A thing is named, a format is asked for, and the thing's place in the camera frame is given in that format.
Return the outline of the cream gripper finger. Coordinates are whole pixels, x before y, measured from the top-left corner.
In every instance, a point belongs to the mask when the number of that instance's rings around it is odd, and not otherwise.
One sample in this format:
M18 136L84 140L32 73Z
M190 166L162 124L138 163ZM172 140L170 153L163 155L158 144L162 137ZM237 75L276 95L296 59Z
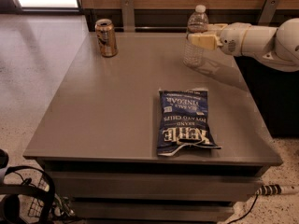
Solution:
M187 38L191 44L202 49L214 50L223 46L220 38L215 34L195 33L188 34Z
M214 23L214 24L209 24L207 26L207 30L209 32L220 33L227 26L228 26L227 23Z

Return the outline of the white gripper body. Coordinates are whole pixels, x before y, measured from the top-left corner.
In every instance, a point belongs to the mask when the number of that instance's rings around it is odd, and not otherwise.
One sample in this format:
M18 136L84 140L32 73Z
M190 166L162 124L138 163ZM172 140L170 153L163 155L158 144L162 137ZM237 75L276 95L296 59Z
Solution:
M240 56L243 40L249 28L249 23L236 22L227 25L221 31L221 51L227 55Z

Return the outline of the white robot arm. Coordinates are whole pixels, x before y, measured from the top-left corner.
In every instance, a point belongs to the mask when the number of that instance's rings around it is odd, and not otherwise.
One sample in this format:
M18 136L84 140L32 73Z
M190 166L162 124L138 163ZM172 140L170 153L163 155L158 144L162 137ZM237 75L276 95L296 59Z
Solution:
M246 56L283 72L299 70L299 19L290 19L279 27L209 24L203 33L187 35L188 41L201 49L220 49L234 57Z

